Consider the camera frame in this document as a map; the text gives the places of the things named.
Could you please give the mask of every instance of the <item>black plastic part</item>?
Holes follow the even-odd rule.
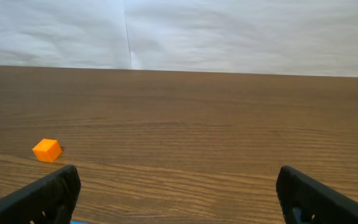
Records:
[[[0,224],[69,224],[81,182],[73,165],[0,199]]]
[[[276,183],[287,224],[358,224],[358,203],[302,174],[283,166]]]

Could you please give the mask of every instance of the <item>white backdrop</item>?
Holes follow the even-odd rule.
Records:
[[[0,65],[358,76],[358,0],[0,0]]]

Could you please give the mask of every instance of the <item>cube face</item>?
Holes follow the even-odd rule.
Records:
[[[53,162],[61,153],[62,149],[57,140],[43,139],[33,149],[38,160]]]

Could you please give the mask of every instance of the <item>wood grain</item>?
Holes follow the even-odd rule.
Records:
[[[358,201],[358,78],[0,67],[0,198],[65,164],[93,223],[283,223],[282,165]]]

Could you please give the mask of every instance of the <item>orange block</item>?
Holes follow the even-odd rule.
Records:
[[[61,153],[62,149],[57,140],[43,139],[32,151],[39,161],[53,162]]]

